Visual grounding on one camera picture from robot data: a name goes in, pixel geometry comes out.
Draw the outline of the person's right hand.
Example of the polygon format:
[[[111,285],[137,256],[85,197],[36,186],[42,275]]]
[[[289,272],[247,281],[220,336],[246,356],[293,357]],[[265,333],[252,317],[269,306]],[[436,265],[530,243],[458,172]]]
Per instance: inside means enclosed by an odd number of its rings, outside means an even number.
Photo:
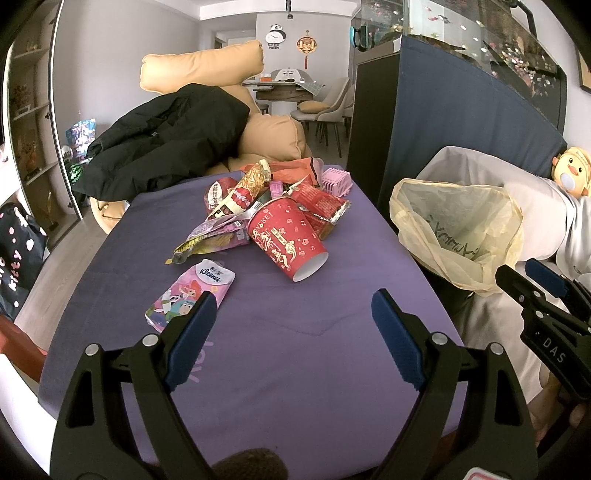
[[[562,385],[557,377],[543,366],[539,373],[542,390],[528,403],[531,422],[535,430],[535,444],[539,445],[558,418],[561,406],[559,394]]]

